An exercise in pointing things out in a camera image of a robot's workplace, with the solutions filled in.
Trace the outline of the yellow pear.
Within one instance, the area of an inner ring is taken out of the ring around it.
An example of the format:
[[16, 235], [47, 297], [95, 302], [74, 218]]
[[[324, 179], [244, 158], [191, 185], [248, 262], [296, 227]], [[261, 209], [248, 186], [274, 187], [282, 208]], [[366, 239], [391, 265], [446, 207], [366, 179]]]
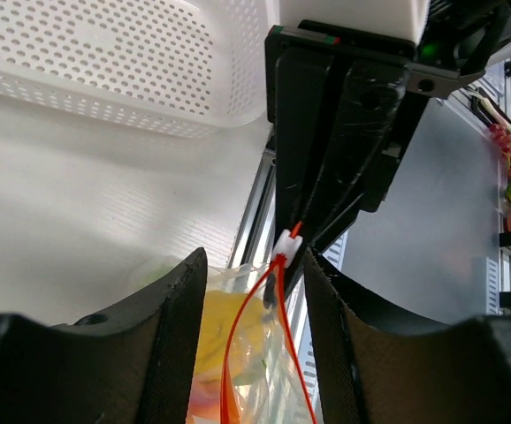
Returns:
[[242, 305], [245, 307], [230, 350], [231, 377], [235, 382], [248, 382], [263, 365], [264, 341], [269, 334], [265, 321], [268, 311], [260, 299], [246, 301], [246, 297], [245, 293], [206, 292], [194, 364], [196, 380], [210, 382], [221, 378], [228, 337]]

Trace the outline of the orange peach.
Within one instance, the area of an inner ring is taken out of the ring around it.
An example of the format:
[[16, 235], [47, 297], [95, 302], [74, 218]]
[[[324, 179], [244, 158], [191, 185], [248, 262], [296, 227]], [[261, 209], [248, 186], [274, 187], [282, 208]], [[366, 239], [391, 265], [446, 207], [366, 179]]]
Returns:
[[220, 381], [193, 382], [186, 423], [196, 419], [220, 422]]

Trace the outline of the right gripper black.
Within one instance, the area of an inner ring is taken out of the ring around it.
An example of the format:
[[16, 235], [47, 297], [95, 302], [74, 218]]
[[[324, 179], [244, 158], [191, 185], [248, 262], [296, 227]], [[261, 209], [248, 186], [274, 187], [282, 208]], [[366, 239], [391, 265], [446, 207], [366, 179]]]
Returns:
[[421, 64], [412, 42], [308, 19], [273, 26], [264, 50], [266, 112], [276, 139], [275, 232], [299, 223], [303, 244], [321, 252], [355, 219], [360, 178], [404, 86], [446, 99], [463, 76]]

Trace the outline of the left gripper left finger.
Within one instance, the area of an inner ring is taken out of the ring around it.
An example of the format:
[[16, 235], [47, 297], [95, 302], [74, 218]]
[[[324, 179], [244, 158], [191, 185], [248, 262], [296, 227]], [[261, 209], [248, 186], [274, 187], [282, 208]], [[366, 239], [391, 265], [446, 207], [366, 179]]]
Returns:
[[0, 423], [182, 423], [208, 263], [165, 276], [72, 325], [0, 314]]

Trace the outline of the clear zip top bag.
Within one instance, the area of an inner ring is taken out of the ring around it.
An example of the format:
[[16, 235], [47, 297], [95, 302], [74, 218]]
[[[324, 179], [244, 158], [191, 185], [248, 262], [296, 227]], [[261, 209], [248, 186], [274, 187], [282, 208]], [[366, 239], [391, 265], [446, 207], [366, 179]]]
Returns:
[[282, 231], [269, 263], [210, 269], [188, 423], [316, 422], [283, 292], [299, 231]]

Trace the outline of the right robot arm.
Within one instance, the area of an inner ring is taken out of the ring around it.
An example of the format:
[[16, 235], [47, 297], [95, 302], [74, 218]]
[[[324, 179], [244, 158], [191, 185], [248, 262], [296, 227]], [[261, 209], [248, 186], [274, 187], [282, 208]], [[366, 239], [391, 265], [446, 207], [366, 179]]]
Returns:
[[275, 230], [322, 252], [386, 196], [432, 99], [511, 51], [511, 1], [282, 1], [264, 42]]

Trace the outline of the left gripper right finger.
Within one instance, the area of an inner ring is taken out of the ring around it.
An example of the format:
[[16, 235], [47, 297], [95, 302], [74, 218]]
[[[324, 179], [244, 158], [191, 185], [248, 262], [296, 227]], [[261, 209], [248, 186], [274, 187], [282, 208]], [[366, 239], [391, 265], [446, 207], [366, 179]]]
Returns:
[[325, 422], [511, 423], [511, 315], [446, 325], [303, 262]]

